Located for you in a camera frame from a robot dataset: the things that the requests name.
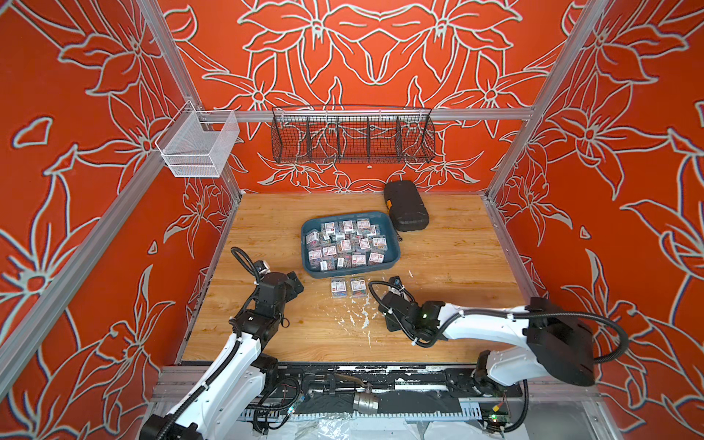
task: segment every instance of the white wire basket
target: white wire basket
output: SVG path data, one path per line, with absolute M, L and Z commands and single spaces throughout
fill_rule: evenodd
M 188 101 L 156 142 L 176 177 L 219 177 L 239 136 L 234 111 L 223 124 L 201 122 L 203 111 Z

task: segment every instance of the small plastic box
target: small plastic box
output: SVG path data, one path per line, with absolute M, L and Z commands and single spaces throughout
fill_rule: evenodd
M 308 251 L 308 261 L 318 262 L 320 260 L 322 260 L 322 249 L 321 248 L 312 248 L 311 250 Z
M 381 251 L 372 251 L 369 253 L 367 264 L 370 266 L 381 264 L 384 262 L 384 253 Z
M 333 298 L 344 298 L 347 296 L 347 281 L 344 277 L 335 277 L 330 280 L 330 290 Z
M 372 242 L 372 249 L 375 251 L 386 251 L 389 247 L 386 245 L 386 237 L 379 235 L 369 239 Z
M 323 257 L 337 256 L 337 245 L 331 243 L 329 246 L 322 248 L 322 256 Z
M 345 255 L 337 256 L 337 266 L 336 269 L 349 269 L 352 267 L 352 254 L 347 253 Z
M 354 234 L 357 230 L 356 225 L 357 222 L 355 222 L 354 220 L 344 220 L 342 222 L 342 232 L 344 232 L 345 234 Z
M 367 232 L 367 237 L 376 237 L 377 235 L 381 234 L 381 232 L 379 232 L 381 228 L 382 227 L 379 225 L 372 225 L 372 229 Z
M 357 268 L 359 266 L 367 265 L 367 254 L 364 252 L 355 252 L 352 254 L 352 267 Z
M 364 277 L 350 278 L 350 288 L 352 289 L 352 298 L 367 296 L 367 282 Z
M 349 253 L 354 249 L 352 248 L 352 240 L 345 239 L 337 242 L 337 253 Z
M 320 266 L 320 272 L 327 272 L 328 270 L 335 270 L 335 258 L 333 257 L 323 257 L 318 263 Z
M 318 230 L 312 230 L 306 235 L 306 247 L 308 249 L 316 248 L 320 246 L 320 232 Z
M 368 218 L 361 218 L 357 220 L 357 232 L 364 235 L 372 230 L 372 221 Z
M 369 252 L 372 250 L 372 241 L 364 237 L 352 242 L 355 252 Z

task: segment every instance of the basket divider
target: basket divider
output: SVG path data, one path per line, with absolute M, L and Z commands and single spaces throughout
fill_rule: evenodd
M 276 127 L 276 135 L 279 138 L 278 154 L 275 153 L 274 160 L 276 163 L 281 163 L 281 155 L 284 152 L 284 140 L 281 138 L 281 130 L 279 130 L 279 118 L 273 110 L 271 110 L 271 113 L 274 115 L 274 127 Z
M 340 117 L 335 116 L 335 135 L 337 136 L 337 160 L 341 160 L 344 152 L 342 151 L 342 143 L 340 142 Z
M 403 146 L 403 134 L 401 133 L 401 119 L 396 116 L 396 157 L 398 162 L 403 162 L 403 151 L 401 147 Z
M 425 151 L 425 132 L 428 130 L 428 122 L 430 121 L 430 112 L 428 112 L 428 115 L 425 117 L 425 124 L 423 124 L 423 133 L 420 135 L 420 148 L 423 150 L 423 156 L 425 156 L 425 163 L 430 162 L 430 158 L 426 154 Z
M 372 128 L 369 125 L 369 116 L 367 116 L 367 161 L 372 161 Z
M 310 140 L 310 116 L 306 116 L 306 153 L 308 161 L 313 162 L 313 142 Z

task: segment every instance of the blue plastic tray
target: blue plastic tray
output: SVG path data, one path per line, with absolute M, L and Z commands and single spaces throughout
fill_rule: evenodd
M 306 235 L 312 230 L 319 230 L 320 223 L 341 222 L 343 220 L 357 220 L 360 218 L 368 218 L 372 224 L 379 225 L 382 234 L 386 236 L 386 245 L 389 249 L 384 253 L 384 262 L 371 266 L 361 266 L 359 268 L 349 268 L 340 270 L 330 270 L 325 272 L 313 271 L 308 261 L 308 249 L 306 248 Z M 303 260 L 303 268 L 313 278 L 333 278 L 344 277 L 347 275 L 357 275 L 359 273 L 374 272 L 375 270 L 386 270 L 392 268 L 396 261 L 401 257 L 401 247 L 398 246 L 398 236 L 394 225 L 391 224 L 391 219 L 386 213 L 380 211 L 372 211 L 369 213 L 354 213 L 344 215 L 331 215 L 330 217 L 320 217 L 308 220 L 301 228 L 301 259 Z

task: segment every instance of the wire mesh basket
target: wire mesh basket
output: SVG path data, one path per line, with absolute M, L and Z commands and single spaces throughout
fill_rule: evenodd
M 204 113 L 186 102 L 156 142 L 176 177 L 219 177 L 239 136 L 234 111 L 227 114 L 223 124 L 215 126 L 201 122 Z
M 277 163 L 428 163 L 435 157 L 429 108 L 275 107 Z

